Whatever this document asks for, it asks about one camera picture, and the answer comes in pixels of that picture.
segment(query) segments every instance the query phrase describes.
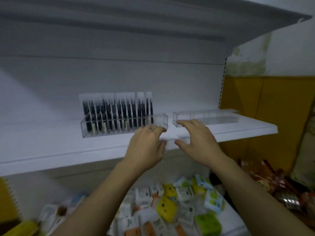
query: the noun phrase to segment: right hand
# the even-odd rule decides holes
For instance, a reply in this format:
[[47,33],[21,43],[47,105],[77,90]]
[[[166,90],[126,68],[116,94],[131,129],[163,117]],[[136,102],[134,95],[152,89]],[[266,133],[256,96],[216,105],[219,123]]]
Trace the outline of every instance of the right hand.
[[210,167],[218,157],[224,156],[215,137],[202,122],[193,120],[178,120],[190,134],[190,144],[175,140],[175,144],[196,162]]

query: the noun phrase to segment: hand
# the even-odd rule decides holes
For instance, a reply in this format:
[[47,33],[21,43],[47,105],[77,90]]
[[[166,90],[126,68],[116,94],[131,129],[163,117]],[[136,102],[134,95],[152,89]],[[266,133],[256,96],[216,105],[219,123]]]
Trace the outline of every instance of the hand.
[[141,174],[154,167],[163,158],[166,141],[159,141],[163,132],[165,128],[155,125],[139,128],[130,140],[124,161]]
[[175,140],[175,144],[196,162],[210,167],[218,157],[224,155],[209,128],[196,119],[178,120],[190,134],[190,144]]

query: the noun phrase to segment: clear acrylic display stand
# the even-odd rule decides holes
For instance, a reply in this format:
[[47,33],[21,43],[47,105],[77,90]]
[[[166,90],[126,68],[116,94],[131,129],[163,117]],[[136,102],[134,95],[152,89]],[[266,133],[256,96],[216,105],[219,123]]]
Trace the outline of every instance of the clear acrylic display stand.
[[141,118],[111,119],[97,121],[81,121],[83,138],[115,135],[121,133],[135,132],[139,127],[154,124],[159,127],[168,127],[168,116],[166,114],[154,114]]
[[173,124],[176,127],[182,127],[182,125],[176,123],[177,120],[197,119],[205,125],[214,125],[238,122],[238,118],[239,111],[235,109],[173,112]]

